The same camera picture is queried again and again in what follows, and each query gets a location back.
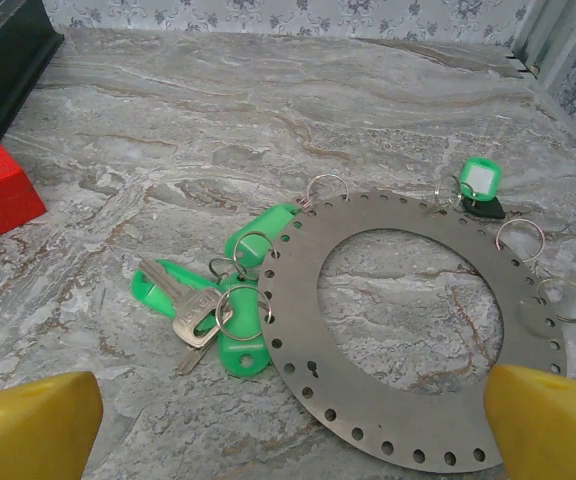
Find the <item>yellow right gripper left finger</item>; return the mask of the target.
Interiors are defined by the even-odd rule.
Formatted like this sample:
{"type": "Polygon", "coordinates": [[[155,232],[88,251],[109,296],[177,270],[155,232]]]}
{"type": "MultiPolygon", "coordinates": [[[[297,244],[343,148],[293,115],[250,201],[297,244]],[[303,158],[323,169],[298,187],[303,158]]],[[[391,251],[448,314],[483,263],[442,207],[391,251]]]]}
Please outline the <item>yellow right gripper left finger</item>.
{"type": "Polygon", "coordinates": [[[0,479],[80,479],[103,417],[90,371],[0,391],[0,479]]]}

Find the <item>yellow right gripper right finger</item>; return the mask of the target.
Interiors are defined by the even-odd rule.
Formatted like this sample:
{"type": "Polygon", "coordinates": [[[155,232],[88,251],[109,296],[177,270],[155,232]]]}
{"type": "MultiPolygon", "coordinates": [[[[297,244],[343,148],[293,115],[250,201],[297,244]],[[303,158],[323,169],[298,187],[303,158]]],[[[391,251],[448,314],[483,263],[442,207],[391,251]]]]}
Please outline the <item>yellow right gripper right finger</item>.
{"type": "Polygon", "coordinates": [[[497,365],[484,408],[511,479],[576,479],[576,380],[497,365]]]}

